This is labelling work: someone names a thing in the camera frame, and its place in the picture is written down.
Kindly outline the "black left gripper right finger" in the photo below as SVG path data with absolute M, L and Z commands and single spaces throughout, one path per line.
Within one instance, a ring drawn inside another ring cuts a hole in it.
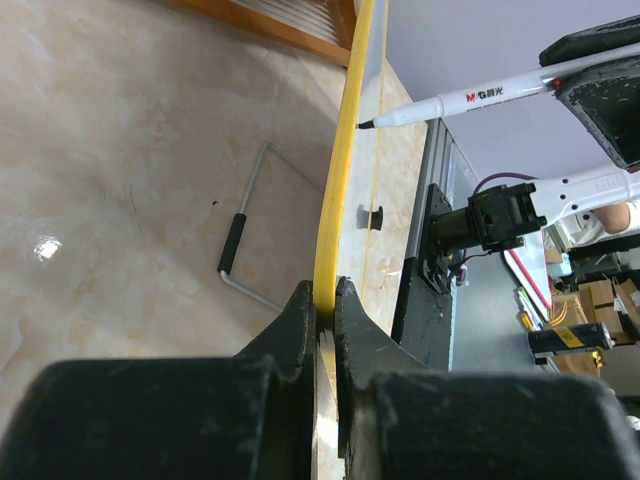
M 432 370 L 336 288 L 338 450 L 350 479 L 635 479 L 639 440 L 598 380 Z

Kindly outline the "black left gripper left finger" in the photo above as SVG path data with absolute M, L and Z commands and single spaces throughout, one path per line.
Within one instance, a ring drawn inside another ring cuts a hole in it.
M 5 479 L 308 479 L 316 310 L 297 285 L 231 357 L 52 364 L 1 440 Z

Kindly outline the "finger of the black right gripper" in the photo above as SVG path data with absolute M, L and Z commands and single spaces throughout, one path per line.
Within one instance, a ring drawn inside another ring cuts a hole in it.
M 639 43 L 639 17 L 631 16 L 567 34 L 539 54 L 542 67 Z M 586 128 L 614 165 L 639 168 L 639 55 L 600 60 L 571 74 L 558 99 Z

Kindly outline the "white marker pen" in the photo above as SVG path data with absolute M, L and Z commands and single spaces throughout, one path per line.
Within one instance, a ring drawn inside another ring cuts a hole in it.
M 358 123 L 357 128 L 367 130 L 401 127 L 552 92 L 587 67 L 638 54 L 639 43 L 634 43 L 541 67 L 393 108 L 370 120 Z

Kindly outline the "yellow framed whiteboard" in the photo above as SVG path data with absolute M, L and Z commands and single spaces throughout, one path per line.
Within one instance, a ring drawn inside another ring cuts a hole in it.
M 410 103 L 389 64 L 389 4 L 357 1 L 356 27 L 346 73 L 316 244 L 313 301 L 318 312 L 317 417 L 314 479 L 341 479 L 337 374 L 333 340 L 334 293 L 349 278 L 367 315 L 392 329 L 416 196 L 423 123 L 360 130 L 357 125 Z

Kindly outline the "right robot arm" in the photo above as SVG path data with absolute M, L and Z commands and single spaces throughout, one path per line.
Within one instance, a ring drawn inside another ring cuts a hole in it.
M 573 214 L 639 193 L 639 19 L 568 34 L 539 55 L 538 69 L 478 86 L 464 111 L 550 92 L 582 124 L 612 164 L 574 176 L 499 185 L 445 207 L 428 194 L 427 253 L 446 256 L 480 246 L 494 253 L 520 247 L 527 234 Z

